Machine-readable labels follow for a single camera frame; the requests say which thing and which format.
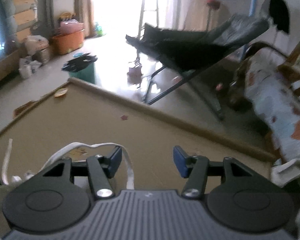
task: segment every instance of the umbrella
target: umbrella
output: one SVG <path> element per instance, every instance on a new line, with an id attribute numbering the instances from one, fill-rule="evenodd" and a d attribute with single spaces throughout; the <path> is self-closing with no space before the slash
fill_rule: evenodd
<path id="1" fill-rule="evenodd" d="M 278 31 L 290 33 L 289 9 L 284 0 L 270 0 L 269 15 L 272 17 L 273 23 L 277 25 Z"/>

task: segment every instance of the cardboard box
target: cardboard box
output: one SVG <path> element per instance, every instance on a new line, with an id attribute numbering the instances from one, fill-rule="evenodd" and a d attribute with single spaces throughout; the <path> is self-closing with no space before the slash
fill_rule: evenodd
<path id="1" fill-rule="evenodd" d="M 17 32 L 15 34 L 15 40 L 18 41 L 19 43 L 23 43 L 25 39 L 31 35 L 30 28 L 24 29 L 21 32 Z"/>
<path id="2" fill-rule="evenodd" d="M 20 32 L 31 27 L 36 22 L 33 10 L 27 10 L 7 18 L 10 34 Z"/>
<path id="3" fill-rule="evenodd" d="M 19 68 L 19 51 L 16 50 L 0 61 L 0 81 Z"/>
<path id="4" fill-rule="evenodd" d="M 34 0 L 2 0 L 6 11 L 6 16 L 10 17 L 15 14 L 30 10 Z"/>

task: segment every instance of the cardboard stack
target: cardboard stack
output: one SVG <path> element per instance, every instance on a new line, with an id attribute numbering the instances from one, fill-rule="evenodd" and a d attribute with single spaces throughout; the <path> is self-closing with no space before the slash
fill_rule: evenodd
<path id="1" fill-rule="evenodd" d="M 35 0 L 2 0 L 6 11 L 9 34 L 15 35 L 15 40 L 23 43 L 31 35 L 30 27 L 37 22 L 37 16 L 32 9 Z"/>

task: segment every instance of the round black disc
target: round black disc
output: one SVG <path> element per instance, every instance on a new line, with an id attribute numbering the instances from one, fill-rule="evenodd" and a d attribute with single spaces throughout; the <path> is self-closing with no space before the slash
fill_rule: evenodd
<path id="1" fill-rule="evenodd" d="M 211 191 L 207 200 L 213 216 L 229 228 L 261 233 L 284 226 L 293 211 L 286 192 L 271 182 L 240 177 Z"/>
<path id="2" fill-rule="evenodd" d="M 88 194 L 80 187 L 49 178 L 29 180 L 10 192 L 2 205 L 10 226 L 32 233 L 50 233 L 73 225 L 88 211 Z"/>

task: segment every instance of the white cable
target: white cable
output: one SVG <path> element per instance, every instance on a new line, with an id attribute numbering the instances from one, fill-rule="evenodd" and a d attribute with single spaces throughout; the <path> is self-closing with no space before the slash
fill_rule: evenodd
<path id="1" fill-rule="evenodd" d="M 2 168 L 1 168 L 1 178 L 2 178 L 2 182 L 5 185 L 9 184 L 7 173 L 8 173 L 8 165 L 9 165 L 11 150 L 12 150 L 12 139 L 9 139 L 8 148 L 7 148 L 6 154 L 4 156 L 3 164 L 2 164 Z"/>
<path id="2" fill-rule="evenodd" d="M 132 169 L 132 163 L 129 157 L 129 154 L 127 150 L 125 149 L 124 146 L 117 144 L 117 143 L 100 143 L 100 144 L 93 144 L 93 145 L 88 145 L 85 143 L 79 143 L 79 142 L 73 142 L 70 143 L 69 145 L 63 147 L 62 149 L 58 150 L 55 154 L 53 154 L 43 165 L 43 167 L 40 169 L 42 171 L 45 167 L 55 163 L 57 160 L 60 160 L 65 154 L 67 154 L 69 151 L 76 149 L 77 147 L 88 147 L 88 148 L 98 148 L 101 146 L 119 146 L 122 148 L 122 153 L 124 156 L 124 160 L 127 166 L 127 189 L 134 189 L 134 172 Z"/>

